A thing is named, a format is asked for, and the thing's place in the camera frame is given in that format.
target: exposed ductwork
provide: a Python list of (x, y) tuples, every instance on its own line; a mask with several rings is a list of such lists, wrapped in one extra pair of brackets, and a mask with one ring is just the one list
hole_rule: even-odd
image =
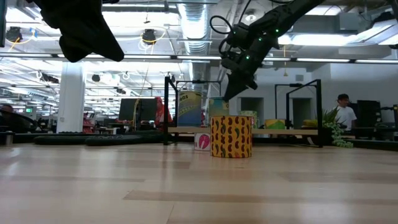
[[(208, 27), (208, 5), (207, 4), (178, 4), (181, 15), (181, 26), (183, 36), (186, 39), (207, 39), (209, 36)], [(208, 42), (185, 42), (185, 49), (189, 55), (206, 55), (209, 53)], [(192, 63), (190, 65), (190, 76), (192, 80), (209, 80), (210, 64)]]

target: desk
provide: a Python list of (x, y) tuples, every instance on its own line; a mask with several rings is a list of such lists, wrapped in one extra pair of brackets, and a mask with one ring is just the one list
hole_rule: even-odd
[(100, 134), (116, 134), (116, 130), (119, 128), (99, 128)]

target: black metal frame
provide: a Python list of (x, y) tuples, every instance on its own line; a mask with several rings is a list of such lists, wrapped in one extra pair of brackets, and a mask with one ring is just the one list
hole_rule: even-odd
[(175, 91), (175, 120), (174, 123), (177, 125), (178, 123), (178, 89), (173, 84), (172, 79), (168, 76), (164, 78), (164, 118), (163, 118), (163, 135), (164, 141), (163, 145), (169, 144), (169, 85)]
[[(163, 135), (164, 135), (164, 141), (163, 145), (169, 145), (169, 85), (172, 86), (172, 88), (175, 91), (175, 120), (174, 124), (177, 126), (178, 124), (178, 84), (179, 83), (193, 83), (193, 84), (206, 84), (206, 83), (218, 83), (220, 86), (220, 96), (221, 96), (221, 82), (219, 81), (176, 81), (175, 85), (172, 82), (171, 77), (166, 76), (164, 78), (164, 122), (163, 122)], [(178, 133), (175, 134), (175, 139), (178, 139)]]
[(278, 119), (278, 86), (289, 86), (289, 87), (301, 87), (303, 84), (301, 83), (291, 83), (291, 84), (275, 84), (274, 87), (274, 99), (275, 99), (275, 119)]
[(175, 86), (177, 87), (177, 89), (178, 89), (178, 84), (179, 83), (192, 83), (192, 84), (218, 83), (218, 86), (220, 87), (220, 96), (222, 96), (221, 95), (221, 82), (220, 81), (198, 81), (198, 80), (196, 80), (196, 81), (176, 81), (175, 82)]
[(300, 90), (307, 86), (313, 86), (312, 83), (315, 83), (315, 88), (317, 89), (317, 118), (318, 118), (318, 147), (323, 147), (322, 139), (323, 139), (323, 130), (322, 130), (322, 84), (321, 80), (317, 79), (312, 82), (309, 82), (305, 85), (302, 85), (288, 93), (286, 93), (286, 128), (290, 129), (290, 94)]

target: fluorescent light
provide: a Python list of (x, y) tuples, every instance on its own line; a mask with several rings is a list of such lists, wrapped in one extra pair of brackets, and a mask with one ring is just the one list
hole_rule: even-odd
[(13, 92), (13, 93), (17, 93), (17, 94), (23, 94), (23, 95), (28, 95), (29, 92), (25, 89), (21, 89), (21, 88), (14, 88), (14, 87), (8, 87), (9, 91)]
[(3, 83), (8, 83), (8, 84), (17, 84), (16, 82), (13, 82), (13, 81), (11, 81), (11, 80), (7, 80), (7, 79), (5, 79), (5, 78), (0, 78), (0, 82), (3, 82)]
[(292, 44), (292, 39), (290, 38), (290, 36), (288, 34), (284, 34), (278, 38), (278, 44), (281, 44), (281, 45)]
[(171, 59), (167, 55), (125, 55), (125, 59)]
[(292, 44), (306, 46), (344, 46), (354, 39), (356, 39), (355, 35), (297, 34), (292, 39)]
[(312, 16), (335, 16), (341, 12), (341, 9), (344, 9), (345, 6), (317, 6), (307, 12), (305, 15)]
[(86, 58), (104, 58), (104, 57), (101, 55), (92, 54), (92, 55), (87, 55)]
[[(164, 5), (163, 4), (123, 4), (123, 3), (120, 3), (120, 4), (103, 4), (103, 7), (132, 7), (132, 8), (134, 8), (134, 7), (149, 7), (149, 8), (152, 8), (152, 7), (164, 7)], [(170, 5), (169, 8), (175, 9), (176, 6)]]
[(266, 57), (263, 62), (289, 62), (290, 58)]
[(187, 55), (187, 56), (177, 56), (180, 60), (221, 60), (220, 56), (195, 56), (195, 55)]
[(0, 57), (51, 58), (50, 54), (0, 53)]
[(398, 60), (374, 60), (374, 59), (358, 59), (355, 63), (378, 63), (378, 64), (397, 64)]
[(325, 63), (347, 63), (349, 59), (326, 59), (326, 58), (298, 58), (298, 62), (325, 62)]

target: yellow container with pattern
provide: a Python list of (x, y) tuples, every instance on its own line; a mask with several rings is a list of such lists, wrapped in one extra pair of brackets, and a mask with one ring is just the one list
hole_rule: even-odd
[(250, 116), (214, 116), (211, 118), (211, 155), (224, 158), (251, 157)]

